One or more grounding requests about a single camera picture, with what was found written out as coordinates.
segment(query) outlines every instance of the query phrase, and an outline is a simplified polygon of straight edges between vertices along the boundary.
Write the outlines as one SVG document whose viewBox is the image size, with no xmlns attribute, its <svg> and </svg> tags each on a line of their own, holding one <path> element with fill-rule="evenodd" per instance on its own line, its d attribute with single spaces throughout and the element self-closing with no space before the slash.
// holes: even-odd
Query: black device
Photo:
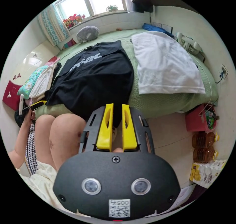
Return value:
<svg viewBox="0 0 236 224">
<path fill-rule="evenodd" d="M 122 105 L 124 152 L 114 153 L 112 116 L 113 104 L 92 113 L 79 153 L 57 173 L 53 186 L 56 197 L 71 212 L 110 221 L 168 210 L 180 186 L 170 164 L 155 155 L 147 121 L 138 110 Z"/>
</svg>

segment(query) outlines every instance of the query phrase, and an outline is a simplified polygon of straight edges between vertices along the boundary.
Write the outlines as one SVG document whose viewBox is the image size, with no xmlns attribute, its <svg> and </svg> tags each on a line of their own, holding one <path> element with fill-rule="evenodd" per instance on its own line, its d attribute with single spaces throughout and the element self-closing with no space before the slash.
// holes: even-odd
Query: window frame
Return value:
<svg viewBox="0 0 236 224">
<path fill-rule="evenodd" d="M 62 18 L 62 19 L 67 19 L 68 17 L 66 17 L 66 15 L 65 15 L 65 13 L 64 13 L 64 11 L 63 11 L 63 8 L 62 8 L 61 5 L 60 5 L 60 3 L 64 2 L 64 1 L 65 1 L 65 0 L 57 0 L 57 1 L 55 2 L 55 5 L 56 5 L 56 7 L 57 7 L 57 9 L 58 9 L 58 11 L 59 11 L 59 14 L 60 14 L 61 18 Z M 95 16 L 94 11 L 93 11 L 93 8 L 92 8 L 92 5 L 91 5 L 91 3 L 90 3 L 89 0 L 84 0 L 84 1 L 85 1 L 85 4 L 86 4 L 86 7 L 87 7 L 87 9 L 88 9 L 88 12 L 89 12 L 89 14 L 90 14 L 90 16 L 89 16 L 89 17 L 86 17 L 85 20 L 92 19 L 92 17 Z M 124 8 L 124 9 L 118 10 L 116 13 L 127 11 L 126 1 L 125 1 L 125 0 L 121 0 L 121 1 L 122 1 L 123 8 Z M 103 13 L 99 13 L 99 14 L 97 14 L 97 15 L 98 15 L 98 16 L 102 16 L 102 15 L 110 15 L 110 14 L 107 13 L 107 12 L 103 12 Z"/>
</svg>

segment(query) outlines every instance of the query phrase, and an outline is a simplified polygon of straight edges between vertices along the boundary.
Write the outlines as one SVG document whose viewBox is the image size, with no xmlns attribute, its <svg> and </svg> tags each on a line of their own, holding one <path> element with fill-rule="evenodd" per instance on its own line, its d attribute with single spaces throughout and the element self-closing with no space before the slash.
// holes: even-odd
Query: person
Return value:
<svg viewBox="0 0 236 224">
<path fill-rule="evenodd" d="M 29 110 L 20 127 L 15 148 L 9 158 L 17 171 L 25 161 L 27 138 L 35 113 Z M 38 170 L 31 177 L 21 176 L 25 183 L 45 202 L 55 208 L 66 210 L 56 198 L 52 188 L 61 165 L 78 154 L 80 136 L 86 122 L 75 114 L 62 114 L 58 117 L 41 115 L 35 123 L 35 151 Z M 121 148 L 113 152 L 123 152 Z"/>
</svg>

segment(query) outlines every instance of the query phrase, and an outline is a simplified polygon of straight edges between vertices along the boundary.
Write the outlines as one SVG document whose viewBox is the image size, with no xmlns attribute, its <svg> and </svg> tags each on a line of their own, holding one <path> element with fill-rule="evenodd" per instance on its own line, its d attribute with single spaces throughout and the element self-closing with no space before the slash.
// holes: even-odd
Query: white basket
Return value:
<svg viewBox="0 0 236 224">
<path fill-rule="evenodd" d="M 182 33 L 176 34 L 179 44 L 189 53 L 197 55 L 202 50 L 200 45 Z"/>
</svg>

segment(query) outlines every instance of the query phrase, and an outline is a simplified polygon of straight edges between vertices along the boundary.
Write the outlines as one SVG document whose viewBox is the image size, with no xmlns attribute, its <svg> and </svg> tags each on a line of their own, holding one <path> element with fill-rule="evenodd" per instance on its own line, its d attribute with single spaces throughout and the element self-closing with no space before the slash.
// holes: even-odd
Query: white cloth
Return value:
<svg viewBox="0 0 236 224">
<path fill-rule="evenodd" d="M 51 165 L 41 163 L 39 161 L 37 161 L 37 163 L 38 170 L 31 177 L 22 176 L 21 174 L 19 174 L 23 181 L 46 203 L 55 208 L 59 208 L 63 211 L 72 213 L 61 205 L 52 190 L 57 175 L 56 170 Z M 77 215 L 88 217 L 80 213 L 77 213 Z"/>
<path fill-rule="evenodd" d="M 201 74 L 187 51 L 157 31 L 132 36 L 139 94 L 205 94 Z"/>
<path fill-rule="evenodd" d="M 47 90 L 47 86 L 48 86 L 48 82 L 52 74 L 52 70 L 53 70 L 53 65 L 47 67 L 41 73 L 41 75 L 38 77 L 33 89 L 31 90 L 29 94 L 30 98 L 36 98 L 42 95 Z"/>
</svg>

